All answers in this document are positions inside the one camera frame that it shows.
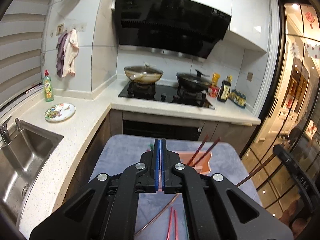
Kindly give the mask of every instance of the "striped blind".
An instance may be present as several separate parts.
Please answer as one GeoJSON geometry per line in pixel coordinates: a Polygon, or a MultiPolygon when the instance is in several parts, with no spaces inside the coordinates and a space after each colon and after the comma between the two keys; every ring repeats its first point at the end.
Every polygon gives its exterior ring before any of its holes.
{"type": "Polygon", "coordinates": [[[41,82],[40,51],[50,0],[13,0],[0,21],[0,108],[41,82]]]}

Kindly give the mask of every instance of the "red chopstick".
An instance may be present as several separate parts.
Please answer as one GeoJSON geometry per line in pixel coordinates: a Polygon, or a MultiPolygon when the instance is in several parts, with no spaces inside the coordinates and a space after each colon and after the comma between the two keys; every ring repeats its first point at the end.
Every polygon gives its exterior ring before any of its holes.
{"type": "Polygon", "coordinates": [[[213,149],[213,147],[215,147],[217,145],[217,143],[221,140],[221,137],[218,137],[218,139],[216,139],[214,141],[214,143],[209,147],[209,149],[207,149],[207,151],[205,152],[204,155],[202,155],[199,160],[196,161],[195,164],[192,165],[192,167],[195,167],[204,157],[207,156],[207,154],[213,149]]]}
{"type": "Polygon", "coordinates": [[[179,240],[177,211],[176,210],[174,210],[174,227],[175,227],[175,232],[176,232],[176,240],[179,240]]]}
{"type": "Polygon", "coordinates": [[[209,139],[209,136],[206,135],[204,140],[202,141],[202,143],[200,144],[199,148],[196,150],[195,154],[192,156],[192,158],[190,159],[190,161],[188,161],[187,165],[190,165],[193,161],[193,159],[196,157],[196,155],[200,152],[200,150],[202,149],[202,147],[204,146],[204,143],[209,139]]]}
{"type": "Polygon", "coordinates": [[[171,206],[171,209],[170,209],[170,216],[169,216],[169,225],[168,225],[168,233],[167,233],[167,240],[169,240],[170,238],[170,228],[171,228],[171,221],[172,221],[172,213],[173,213],[173,209],[172,209],[172,206],[171,206]]]}

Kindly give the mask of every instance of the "range hood vent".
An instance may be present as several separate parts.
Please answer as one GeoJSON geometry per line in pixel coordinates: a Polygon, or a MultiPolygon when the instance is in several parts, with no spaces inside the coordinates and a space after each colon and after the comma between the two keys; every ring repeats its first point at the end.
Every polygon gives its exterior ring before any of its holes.
{"type": "Polygon", "coordinates": [[[190,0],[116,0],[120,49],[204,61],[223,39],[231,16],[190,0]]]}

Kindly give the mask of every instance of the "bottle label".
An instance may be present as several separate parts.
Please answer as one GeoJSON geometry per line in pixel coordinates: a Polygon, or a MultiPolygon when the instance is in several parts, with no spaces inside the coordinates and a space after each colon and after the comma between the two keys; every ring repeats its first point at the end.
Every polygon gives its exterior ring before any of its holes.
{"type": "Polygon", "coordinates": [[[44,81],[44,94],[47,99],[52,96],[51,86],[48,80],[44,81]]]}
{"type": "Polygon", "coordinates": [[[230,89],[230,86],[224,85],[223,93],[222,93],[222,95],[220,97],[221,99],[227,100],[228,94],[229,94],[229,89],[230,89]]]}

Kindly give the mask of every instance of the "dish soap bottle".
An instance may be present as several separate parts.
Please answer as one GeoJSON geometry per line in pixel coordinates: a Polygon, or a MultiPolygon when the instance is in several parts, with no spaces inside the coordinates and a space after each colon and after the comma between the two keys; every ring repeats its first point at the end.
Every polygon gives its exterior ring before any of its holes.
{"type": "Polygon", "coordinates": [[[217,96],[217,100],[219,100],[220,102],[227,101],[230,94],[231,81],[232,76],[227,76],[227,79],[222,81],[221,89],[217,96]]]}
{"type": "Polygon", "coordinates": [[[46,102],[53,101],[53,91],[51,85],[51,77],[49,76],[48,70],[44,72],[44,78],[42,79],[43,88],[44,88],[44,98],[46,102]]]}

